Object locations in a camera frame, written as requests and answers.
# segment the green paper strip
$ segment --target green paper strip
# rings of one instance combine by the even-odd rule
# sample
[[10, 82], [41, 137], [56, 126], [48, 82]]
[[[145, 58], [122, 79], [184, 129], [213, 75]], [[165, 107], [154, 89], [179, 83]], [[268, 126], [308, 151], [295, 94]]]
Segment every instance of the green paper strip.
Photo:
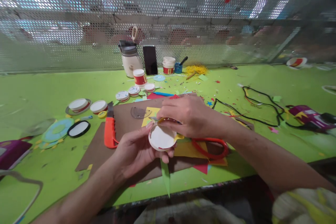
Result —
[[205, 75], [200, 75], [198, 78], [201, 79], [202, 81], [208, 80], [208, 77], [206, 77]]
[[170, 198], [170, 187], [169, 187], [170, 177], [169, 177], [168, 164], [164, 163], [162, 159], [160, 159], [160, 161], [161, 161], [162, 179], [166, 186], [168, 196]]

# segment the scissors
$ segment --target scissors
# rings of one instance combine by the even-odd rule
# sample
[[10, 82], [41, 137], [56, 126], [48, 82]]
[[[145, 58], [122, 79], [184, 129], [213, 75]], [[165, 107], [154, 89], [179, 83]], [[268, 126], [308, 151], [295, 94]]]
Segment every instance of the scissors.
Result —
[[[223, 152], [221, 154], [214, 155], [214, 154], [211, 154], [211, 153], [205, 151], [197, 142], [217, 143], [217, 144], [222, 145], [224, 149], [223, 149]], [[229, 154], [229, 148], [228, 148], [226, 142], [224, 142], [222, 139], [218, 139], [218, 138], [192, 138], [191, 143], [196, 148], [196, 150], [198, 150], [201, 154], [203, 154], [204, 156], [206, 156], [209, 159], [214, 159], [214, 160], [222, 159]]]

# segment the smartphone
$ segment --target smartphone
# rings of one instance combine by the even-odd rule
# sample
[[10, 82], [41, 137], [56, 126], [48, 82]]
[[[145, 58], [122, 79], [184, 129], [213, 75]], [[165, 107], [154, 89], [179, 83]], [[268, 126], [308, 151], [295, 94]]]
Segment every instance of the smartphone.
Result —
[[145, 60], [146, 75], [157, 75], [158, 63], [156, 62], [155, 46], [144, 46], [143, 57]]

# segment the paper star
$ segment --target paper star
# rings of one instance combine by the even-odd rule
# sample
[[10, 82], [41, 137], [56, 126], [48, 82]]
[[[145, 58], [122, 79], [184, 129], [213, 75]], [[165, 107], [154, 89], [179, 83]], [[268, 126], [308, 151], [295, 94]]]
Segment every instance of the paper star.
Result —
[[268, 127], [268, 128], [271, 130], [272, 133], [279, 134], [279, 131], [276, 130], [275, 128], [273, 127]]

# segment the blue paper circle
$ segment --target blue paper circle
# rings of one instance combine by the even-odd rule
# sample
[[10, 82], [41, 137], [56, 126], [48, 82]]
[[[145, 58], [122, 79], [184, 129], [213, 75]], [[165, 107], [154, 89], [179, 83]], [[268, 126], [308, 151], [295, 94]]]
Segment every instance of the blue paper circle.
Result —
[[153, 79], [155, 81], [164, 81], [166, 77], [164, 77], [163, 75], [155, 75]]
[[[55, 142], [67, 135], [68, 129], [73, 125], [74, 120], [72, 118], [65, 118], [55, 122], [53, 125], [47, 129], [46, 132], [42, 135], [42, 141], [46, 143]], [[64, 128], [59, 133], [53, 133], [54, 129], [60, 125], [63, 125]]]

